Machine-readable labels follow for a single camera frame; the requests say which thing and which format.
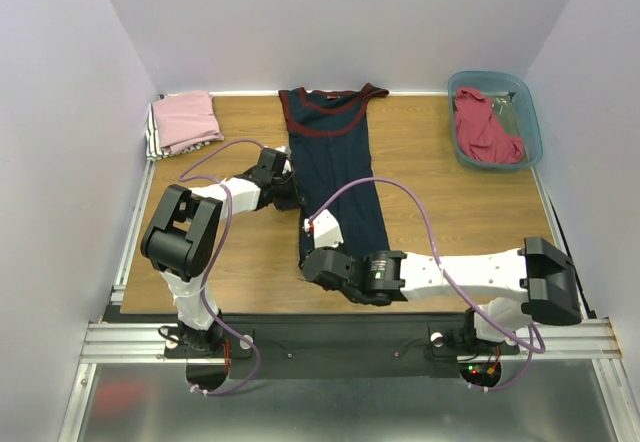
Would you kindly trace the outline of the navy jersey tank top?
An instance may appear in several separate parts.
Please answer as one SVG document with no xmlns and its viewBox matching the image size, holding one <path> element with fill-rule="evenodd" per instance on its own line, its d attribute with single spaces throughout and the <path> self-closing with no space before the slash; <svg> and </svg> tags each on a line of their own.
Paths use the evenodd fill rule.
<svg viewBox="0 0 640 442">
<path fill-rule="evenodd" d="M 373 175 L 367 106 L 389 91 L 370 83 L 358 91 L 281 90 L 286 130 L 302 198 L 300 219 L 313 215 L 346 184 Z M 390 248 L 373 182 L 347 190 L 329 206 L 346 253 L 364 258 Z"/>
</svg>

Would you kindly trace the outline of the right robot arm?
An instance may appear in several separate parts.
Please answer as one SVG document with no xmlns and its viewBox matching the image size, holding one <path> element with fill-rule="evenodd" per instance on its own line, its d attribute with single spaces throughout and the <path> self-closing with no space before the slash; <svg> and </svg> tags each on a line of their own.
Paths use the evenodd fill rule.
<svg viewBox="0 0 640 442">
<path fill-rule="evenodd" d="M 361 305 L 457 295 L 470 309 L 460 340 L 472 352 L 509 341 L 531 323 L 563 327 L 582 321 L 572 259 L 539 237 L 505 252 L 440 258 L 402 251 L 357 258 L 322 247 L 304 260 L 302 274 Z"/>
</svg>

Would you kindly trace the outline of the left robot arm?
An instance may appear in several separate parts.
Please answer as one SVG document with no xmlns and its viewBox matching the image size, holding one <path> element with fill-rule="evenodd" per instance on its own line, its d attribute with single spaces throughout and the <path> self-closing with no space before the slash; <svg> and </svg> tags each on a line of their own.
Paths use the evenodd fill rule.
<svg viewBox="0 0 640 442">
<path fill-rule="evenodd" d="M 299 206 L 294 167 L 286 146 L 263 147 L 243 173 L 206 187 L 173 184 L 163 193 L 140 245 L 160 273 L 178 312 L 174 329 L 160 331 L 169 350 L 211 357 L 224 347 L 224 329 L 206 279 L 229 235 L 232 218 L 268 206 Z"/>
</svg>

